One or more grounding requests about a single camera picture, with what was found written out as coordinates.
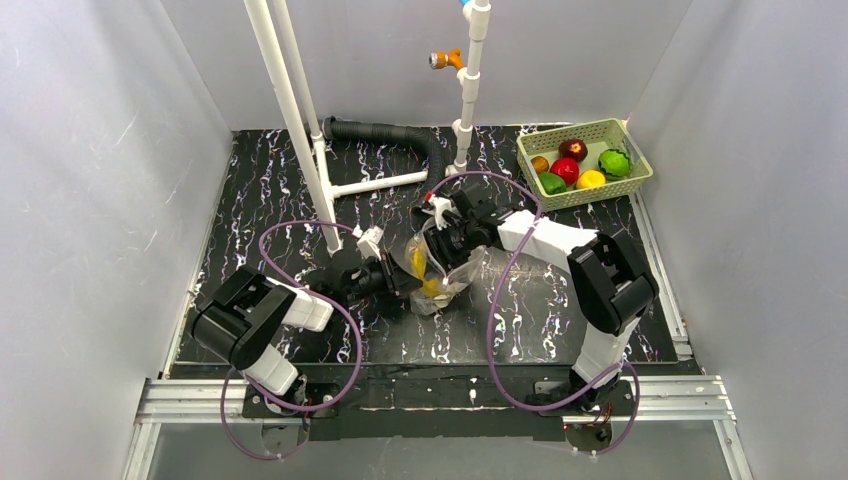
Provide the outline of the yellow fake banana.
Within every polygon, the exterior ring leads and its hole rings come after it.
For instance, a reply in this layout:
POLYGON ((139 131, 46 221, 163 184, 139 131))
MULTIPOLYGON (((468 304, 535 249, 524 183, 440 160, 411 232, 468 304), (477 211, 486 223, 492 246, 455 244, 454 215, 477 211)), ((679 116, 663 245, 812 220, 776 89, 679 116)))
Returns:
POLYGON ((410 263, 414 276, 422 283, 421 294, 430 298, 440 296, 442 294, 441 274, 431 268, 426 249, 422 246, 416 247, 411 253, 410 263))

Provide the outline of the clear zip top bag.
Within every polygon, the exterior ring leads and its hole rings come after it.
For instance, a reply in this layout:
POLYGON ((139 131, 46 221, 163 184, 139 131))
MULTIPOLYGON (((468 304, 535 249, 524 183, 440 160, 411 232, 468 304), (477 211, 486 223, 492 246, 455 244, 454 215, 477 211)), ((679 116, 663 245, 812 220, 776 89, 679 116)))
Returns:
POLYGON ((437 270, 441 274, 442 294, 440 296, 436 298, 425 297, 421 294, 420 289, 409 295, 411 311, 420 315, 430 315, 435 313, 437 310, 444 309, 458 294, 470 286, 479 276, 486 250, 486 247, 477 247, 472 251, 467 263, 459 268, 445 271, 431 258, 423 236, 423 228, 434 225, 433 219, 427 220, 423 224, 422 228, 407 241, 402 250, 401 267, 406 272, 414 275, 413 268, 410 263, 411 253, 416 247, 422 246, 426 249, 429 255, 431 268, 433 270, 437 270))

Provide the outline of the orange brown fake bread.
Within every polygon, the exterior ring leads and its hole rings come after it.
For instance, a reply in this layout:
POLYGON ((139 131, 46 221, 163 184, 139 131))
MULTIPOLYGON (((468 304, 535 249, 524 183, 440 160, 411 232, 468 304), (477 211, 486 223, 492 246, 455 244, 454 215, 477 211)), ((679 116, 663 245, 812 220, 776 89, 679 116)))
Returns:
POLYGON ((531 158, 531 165, 537 174, 548 172, 550 163, 544 156, 534 156, 531 158))

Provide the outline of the green fake pepper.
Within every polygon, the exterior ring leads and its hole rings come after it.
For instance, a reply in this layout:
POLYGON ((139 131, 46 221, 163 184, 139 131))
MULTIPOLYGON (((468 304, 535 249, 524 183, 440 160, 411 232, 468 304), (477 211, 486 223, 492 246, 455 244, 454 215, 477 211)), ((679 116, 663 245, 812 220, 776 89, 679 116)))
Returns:
POLYGON ((539 172, 537 174, 539 184, 546 195, 553 196, 565 193, 568 185, 565 180, 557 174, 550 172, 539 172))

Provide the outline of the red fake tomato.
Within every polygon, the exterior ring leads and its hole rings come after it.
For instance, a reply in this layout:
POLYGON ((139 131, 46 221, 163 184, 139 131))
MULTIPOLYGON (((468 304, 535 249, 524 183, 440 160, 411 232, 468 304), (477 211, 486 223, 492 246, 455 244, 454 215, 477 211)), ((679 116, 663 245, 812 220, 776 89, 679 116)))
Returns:
POLYGON ((579 162, 574 158, 562 157, 551 164, 549 172, 559 176, 567 186, 573 186, 580 176, 579 162))

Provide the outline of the red fake fruit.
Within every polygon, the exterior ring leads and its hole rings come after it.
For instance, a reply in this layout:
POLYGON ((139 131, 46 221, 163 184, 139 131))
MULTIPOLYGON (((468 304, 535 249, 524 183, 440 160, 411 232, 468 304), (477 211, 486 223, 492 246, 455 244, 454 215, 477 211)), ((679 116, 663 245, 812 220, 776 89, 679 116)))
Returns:
POLYGON ((584 141, 573 138, 563 141, 558 147, 558 152, 562 158, 582 162, 588 156, 588 147, 584 141))

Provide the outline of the yellow fake lemon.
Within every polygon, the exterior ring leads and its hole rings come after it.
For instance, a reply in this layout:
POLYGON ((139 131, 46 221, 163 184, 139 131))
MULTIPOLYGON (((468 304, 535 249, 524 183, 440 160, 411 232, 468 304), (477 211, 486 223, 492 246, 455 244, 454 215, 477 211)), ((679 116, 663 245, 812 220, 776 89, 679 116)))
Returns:
POLYGON ((586 170, 579 176, 576 182, 576 188, 578 190, 590 189, 603 186, 606 183, 607 179, 601 171, 586 170))

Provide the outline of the light green fake fruit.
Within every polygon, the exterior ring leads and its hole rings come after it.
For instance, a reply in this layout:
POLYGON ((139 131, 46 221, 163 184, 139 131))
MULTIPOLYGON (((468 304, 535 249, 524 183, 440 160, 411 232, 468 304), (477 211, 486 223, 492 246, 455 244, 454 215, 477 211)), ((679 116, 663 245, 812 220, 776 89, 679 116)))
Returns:
POLYGON ((603 151, 597 164, 599 171, 610 181, 624 179, 631 171, 631 157, 622 149, 611 148, 603 151))

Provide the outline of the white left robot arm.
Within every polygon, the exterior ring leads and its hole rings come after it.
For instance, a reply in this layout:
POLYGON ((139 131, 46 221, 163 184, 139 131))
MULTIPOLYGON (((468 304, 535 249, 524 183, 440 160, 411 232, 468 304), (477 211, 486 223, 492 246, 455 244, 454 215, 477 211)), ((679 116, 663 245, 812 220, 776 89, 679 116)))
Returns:
MULTIPOLYGON (((333 262, 306 277, 310 290, 343 307, 370 297, 403 298, 423 286, 390 255, 369 257, 346 268, 333 262)), ((305 378, 271 345, 281 326, 321 332, 336 309, 296 287, 242 266, 194 308, 189 335, 228 365, 283 397, 305 378)))

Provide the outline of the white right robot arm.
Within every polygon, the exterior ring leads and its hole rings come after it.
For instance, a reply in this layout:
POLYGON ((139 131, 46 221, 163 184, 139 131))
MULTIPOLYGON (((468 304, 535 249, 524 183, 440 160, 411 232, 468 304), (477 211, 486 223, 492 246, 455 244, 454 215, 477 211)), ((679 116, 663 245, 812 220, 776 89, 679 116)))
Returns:
POLYGON ((599 402, 617 383, 624 349, 659 294, 658 284, 627 234, 613 235, 554 222, 530 210, 497 206, 468 191, 429 195, 421 234, 428 259, 445 285, 465 284, 477 271, 473 253, 488 247, 526 254, 572 278, 587 320, 569 375, 571 396, 599 402))

